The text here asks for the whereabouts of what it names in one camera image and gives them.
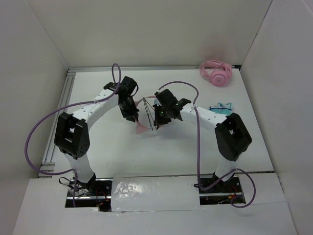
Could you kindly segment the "pink blue cat-ear headphones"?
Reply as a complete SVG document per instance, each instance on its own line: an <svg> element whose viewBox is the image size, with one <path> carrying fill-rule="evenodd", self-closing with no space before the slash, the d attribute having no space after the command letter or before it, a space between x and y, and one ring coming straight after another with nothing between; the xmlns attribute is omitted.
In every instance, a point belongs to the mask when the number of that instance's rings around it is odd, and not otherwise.
<svg viewBox="0 0 313 235"><path fill-rule="evenodd" d="M147 131L155 130L155 127L153 126L154 119L153 119L152 114L148 108L150 103L147 101L147 99L150 99L150 98L156 99L156 96L151 95L151 96L143 97L140 100L134 102L136 107L138 107L138 105L141 102L144 103L144 107L145 107L146 114L148 116L148 121L149 121L149 127L146 127L143 124L141 124L139 120L135 121L135 123L136 123L136 134L142 134L142 133L147 132Z"/></svg>

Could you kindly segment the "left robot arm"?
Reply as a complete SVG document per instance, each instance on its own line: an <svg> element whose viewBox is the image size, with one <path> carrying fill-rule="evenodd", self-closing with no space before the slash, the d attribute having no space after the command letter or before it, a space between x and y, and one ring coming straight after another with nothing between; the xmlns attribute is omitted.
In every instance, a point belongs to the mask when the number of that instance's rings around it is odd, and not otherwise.
<svg viewBox="0 0 313 235"><path fill-rule="evenodd" d="M113 82L105 85L90 104L71 114L63 112L59 115L54 143L75 170L75 179L83 194L92 195L97 185L96 175L87 157L90 147L89 130L106 112L117 106L124 119L138 121L139 110L132 95L137 90L138 84L125 76L120 86Z"/></svg>

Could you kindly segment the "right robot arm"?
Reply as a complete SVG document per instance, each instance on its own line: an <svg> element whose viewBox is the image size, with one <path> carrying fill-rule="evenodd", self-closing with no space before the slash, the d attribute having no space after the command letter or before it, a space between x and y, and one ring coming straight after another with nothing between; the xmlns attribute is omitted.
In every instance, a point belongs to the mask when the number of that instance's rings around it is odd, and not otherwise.
<svg viewBox="0 0 313 235"><path fill-rule="evenodd" d="M173 119L197 126L197 178L198 188L206 191L212 187L224 192L230 187L230 179L237 171L237 160L252 143L241 117L236 113L224 115L197 106L188 99L177 100L171 91L165 89L155 93L155 127L164 126ZM205 187L201 182L201 128L214 132L218 150L222 156L213 174L214 181Z"/></svg>

